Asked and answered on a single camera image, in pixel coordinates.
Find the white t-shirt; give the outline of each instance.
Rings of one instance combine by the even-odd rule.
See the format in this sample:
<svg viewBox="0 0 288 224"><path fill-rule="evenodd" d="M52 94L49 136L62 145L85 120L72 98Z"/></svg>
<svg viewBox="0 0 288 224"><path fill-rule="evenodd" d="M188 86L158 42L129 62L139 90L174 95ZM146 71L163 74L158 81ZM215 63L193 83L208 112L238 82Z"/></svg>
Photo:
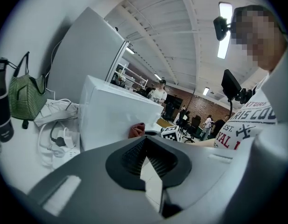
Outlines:
<svg viewBox="0 0 288 224"><path fill-rule="evenodd" d="M151 91L151 100L154 101L154 98L159 98L160 100L166 100L167 99L167 92L165 90L159 90L159 89L155 89L153 91Z"/></svg>
<svg viewBox="0 0 288 224"><path fill-rule="evenodd" d="M215 137L214 147L237 149L242 140L255 137L262 129L277 122L261 89L268 78L269 75L260 81L250 100L224 124Z"/></svg>
<svg viewBox="0 0 288 224"><path fill-rule="evenodd" d="M205 128L211 128L211 118L207 118L205 123Z"/></svg>

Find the ceiling light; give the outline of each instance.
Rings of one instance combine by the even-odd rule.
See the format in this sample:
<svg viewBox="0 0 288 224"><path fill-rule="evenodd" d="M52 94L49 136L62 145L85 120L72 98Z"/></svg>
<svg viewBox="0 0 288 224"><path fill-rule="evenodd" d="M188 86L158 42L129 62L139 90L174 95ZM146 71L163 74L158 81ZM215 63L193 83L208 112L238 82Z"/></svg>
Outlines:
<svg viewBox="0 0 288 224"><path fill-rule="evenodd" d="M128 47L126 48L126 50L127 50L129 53L131 53L131 54L135 54L134 51L133 51L132 49L128 48Z"/></svg>
<svg viewBox="0 0 288 224"><path fill-rule="evenodd" d="M227 24L231 23L232 5L229 3L219 3L219 14L223 18L227 18ZM227 32L226 37L219 42L218 58L225 59L230 41L230 31Z"/></svg>
<svg viewBox="0 0 288 224"><path fill-rule="evenodd" d="M157 79L162 80L157 74L154 74L154 75L157 77Z"/></svg>
<svg viewBox="0 0 288 224"><path fill-rule="evenodd" d="M205 87L204 92L203 92L203 95L206 95L206 94L208 93L208 91L209 91L209 88L208 88L208 87Z"/></svg>

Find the person in white shirt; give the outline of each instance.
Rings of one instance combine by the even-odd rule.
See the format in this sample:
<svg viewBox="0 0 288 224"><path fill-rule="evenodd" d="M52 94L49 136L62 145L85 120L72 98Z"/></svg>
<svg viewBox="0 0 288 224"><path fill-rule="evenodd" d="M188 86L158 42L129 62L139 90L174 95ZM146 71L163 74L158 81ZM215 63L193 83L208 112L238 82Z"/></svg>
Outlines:
<svg viewBox="0 0 288 224"><path fill-rule="evenodd" d="M261 89L277 66L288 63L288 42L275 17L258 5L236 8L231 22L231 38L242 44L247 55L252 56L258 67L268 74L254 87L255 94L250 100L223 125L215 139L194 143L199 146L236 150L242 140L255 137L265 127L277 122Z"/></svg>
<svg viewBox="0 0 288 224"><path fill-rule="evenodd" d="M165 91L165 80L160 80L158 87L151 91L149 94L151 95L150 99L158 104L162 104L167 99L167 92Z"/></svg>
<svg viewBox="0 0 288 224"><path fill-rule="evenodd" d="M211 119L211 114L207 116L207 119L206 121L203 123L204 125L204 129L201 133L201 141L205 141L208 137L208 135L210 134L210 130L211 130L211 122L212 122L212 119Z"/></svg>

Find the white ceiling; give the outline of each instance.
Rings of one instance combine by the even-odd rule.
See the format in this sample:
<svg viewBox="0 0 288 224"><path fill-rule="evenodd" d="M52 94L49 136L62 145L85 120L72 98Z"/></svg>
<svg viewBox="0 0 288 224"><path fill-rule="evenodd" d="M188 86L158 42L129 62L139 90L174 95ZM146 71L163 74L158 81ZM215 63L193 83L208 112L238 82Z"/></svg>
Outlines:
<svg viewBox="0 0 288 224"><path fill-rule="evenodd" d="M217 57L219 41L213 20L219 16L219 2L231 3L233 9L264 4L262 0L125 0L105 20L130 41L135 58L148 72L197 93L207 86L210 98L227 104L220 85L225 69L244 88L254 87L265 72L258 70L239 45L229 44L226 58ZM120 12L122 7L127 14ZM148 37L143 36L143 28Z"/></svg>

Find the green handbag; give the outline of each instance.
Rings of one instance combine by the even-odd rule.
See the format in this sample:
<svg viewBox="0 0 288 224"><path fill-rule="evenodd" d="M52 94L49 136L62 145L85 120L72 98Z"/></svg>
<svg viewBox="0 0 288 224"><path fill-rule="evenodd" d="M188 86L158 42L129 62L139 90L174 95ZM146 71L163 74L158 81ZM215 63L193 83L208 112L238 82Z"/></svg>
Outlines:
<svg viewBox="0 0 288 224"><path fill-rule="evenodd" d="M25 75L17 77L25 58ZM37 79L29 76L28 58L29 52L23 56L18 68L14 72L9 86L8 99L12 117L34 120L47 101L45 98L46 79L44 75Z"/></svg>

